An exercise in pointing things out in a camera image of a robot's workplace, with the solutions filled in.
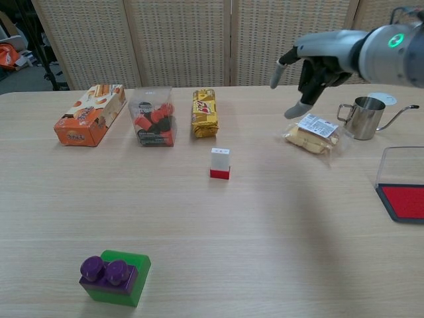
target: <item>toy block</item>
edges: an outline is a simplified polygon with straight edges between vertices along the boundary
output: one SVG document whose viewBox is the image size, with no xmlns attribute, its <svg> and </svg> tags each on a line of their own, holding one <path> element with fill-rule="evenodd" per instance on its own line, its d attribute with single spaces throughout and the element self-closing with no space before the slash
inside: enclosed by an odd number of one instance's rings
<svg viewBox="0 0 424 318">
<path fill-rule="evenodd" d="M 230 178 L 230 150 L 212 148 L 211 150 L 211 178 Z"/>
<path fill-rule="evenodd" d="M 147 255 L 105 250 L 84 261 L 79 283 L 95 301 L 137 307 L 150 265 Z"/>
</svg>

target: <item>woven panel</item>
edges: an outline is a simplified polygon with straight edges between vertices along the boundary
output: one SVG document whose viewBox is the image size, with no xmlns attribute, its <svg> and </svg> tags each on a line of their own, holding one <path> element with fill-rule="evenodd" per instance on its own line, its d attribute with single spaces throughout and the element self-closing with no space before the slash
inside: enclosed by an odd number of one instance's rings
<svg viewBox="0 0 424 318">
<path fill-rule="evenodd" d="M 302 35 L 342 29 L 349 0 L 236 0 L 231 85 L 268 85 L 276 60 Z M 280 85 L 297 84 L 302 62 Z"/>
<path fill-rule="evenodd" d="M 143 86 L 229 83 L 229 0 L 125 0 L 125 9 Z"/>
<path fill-rule="evenodd" d="M 72 89 L 140 85 L 122 0 L 33 3 Z"/>
<path fill-rule="evenodd" d="M 424 0 L 361 0 L 354 28 L 371 31 L 382 25 L 388 25 L 393 9 L 415 5 L 424 6 Z M 401 20 L 401 22 L 407 21 L 414 21 L 414 19 L 404 18 Z"/>
</svg>

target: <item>packaged bread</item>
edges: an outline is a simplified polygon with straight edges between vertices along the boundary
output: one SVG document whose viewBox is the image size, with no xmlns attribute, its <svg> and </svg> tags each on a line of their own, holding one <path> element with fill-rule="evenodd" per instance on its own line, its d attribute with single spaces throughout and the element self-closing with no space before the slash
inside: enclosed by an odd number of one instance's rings
<svg viewBox="0 0 424 318">
<path fill-rule="evenodd" d="M 300 122 L 290 125 L 284 138 L 313 154 L 341 154 L 352 142 L 353 136 L 346 129 L 321 117 L 307 114 Z"/>
<path fill-rule="evenodd" d="M 217 134 L 217 102 L 213 89 L 199 89 L 193 93 L 191 129 L 197 138 L 215 136 Z"/>
</svg>

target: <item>wooden table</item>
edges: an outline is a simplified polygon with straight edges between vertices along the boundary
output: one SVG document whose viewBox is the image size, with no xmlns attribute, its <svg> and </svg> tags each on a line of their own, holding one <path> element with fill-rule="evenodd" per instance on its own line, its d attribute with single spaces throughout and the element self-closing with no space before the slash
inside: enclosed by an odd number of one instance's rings
<svg viewBox="0 0 424 318">
<path fill-rule="evenodd" d="M 191 95 L 174 90 L 173 148 L 137 144 L 125 107 L 97 148 L 62 146 L 54 123 L 82 92 L 0 96 L 0 317 L 424 317 L 424 228 L 394 223 L 374 191 L 383 149 L 423 145 L 409 111 L 327 167 L 278 140 L 296 87 L 216 88 L 216 139 L 190 138 Z M 385 91 L 344 85 L 313 112 Z M 231 178 L 208 176 L 212 147 Z M 105 249 L 147 254 L 136 309 L 96 303 L 80 264 Z"/>
</svg>

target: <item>floor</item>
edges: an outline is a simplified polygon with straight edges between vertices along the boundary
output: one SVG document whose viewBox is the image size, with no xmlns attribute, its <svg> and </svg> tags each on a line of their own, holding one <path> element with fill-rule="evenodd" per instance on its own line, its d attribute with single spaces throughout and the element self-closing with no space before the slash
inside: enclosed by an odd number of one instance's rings
<svg viewBox="0 0 424 318">
<path fill-rule="evenodd" d="M 56 81 L 65 81 L 64 75 L 57 76 L 60 72 L 59 65 L 50 66 Z M 13 72 L 0 81 L 0 95 L 14 91 L 52 91 L 52 83 L 44 79 L 46 71 L 42 66 L 23 68 Z"/>
</svg>

